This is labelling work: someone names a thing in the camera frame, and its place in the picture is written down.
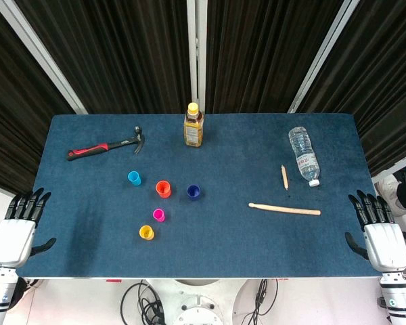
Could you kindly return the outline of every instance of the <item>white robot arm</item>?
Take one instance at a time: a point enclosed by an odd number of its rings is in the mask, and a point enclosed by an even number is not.
[[[0,325],[5,319],[18,282],[16,268],[23,266],[30,256],[50,249],[55,238],[46,244],[32,247],[35,230],[43,207],[51,193],[41,196],[43,188],[25,196],[15,196],[0,223]]]
[[[350,233],[346,241],[350,248],[370,261],[374,269],[382,272],[380,288],[393,325],[406,325],[406,245],[403,233],[394,222],[389,206],[380,196],[374,198],[357,191],[362,204],[349,195],[363,230],[364,248],[359,247]]]

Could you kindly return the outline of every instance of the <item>magenta cup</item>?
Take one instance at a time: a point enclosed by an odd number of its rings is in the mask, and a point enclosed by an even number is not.
[[[157,222],[164,222],[164,220],[165,220],[164,210],[162,210],[162,209],[156,209],[156,210],[154,211],[154,219],[155,219]]]

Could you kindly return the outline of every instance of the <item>bottle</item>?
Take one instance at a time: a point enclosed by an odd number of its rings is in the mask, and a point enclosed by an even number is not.
[[[203,140],[204,115],[196,103],[189,103],[183,122],[183,136],[188,146],[200,147]]]
[[[317,178],[319,177],[320,168],[311,147],[307,130],[304,127],[295,127],[290,130],[289,139],[296,156],[300,174],[309,181],[310,186],[318,186],[320,182]]]

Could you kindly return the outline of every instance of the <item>black fabric backdrop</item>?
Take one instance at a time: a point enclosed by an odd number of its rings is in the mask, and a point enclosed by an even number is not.
[[[287,112],[341,3],[209,0],[206,112]]]
[[[179,113],[191,101],[186,1],[19,0],[89,113]]]
[[[406,156],[406,1],[359,2],[298,112],[353,114],[372,175]]]
[[[31,190],[52,116],[73,112],[0,14],[0,187]]]

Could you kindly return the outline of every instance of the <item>juice bottle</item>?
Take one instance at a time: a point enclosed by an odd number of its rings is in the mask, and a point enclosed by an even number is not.
[[[197,103],[189,103],[183,122],[183,135],[188,146],[200,147],[203,140],[204,115],[198,110]]]

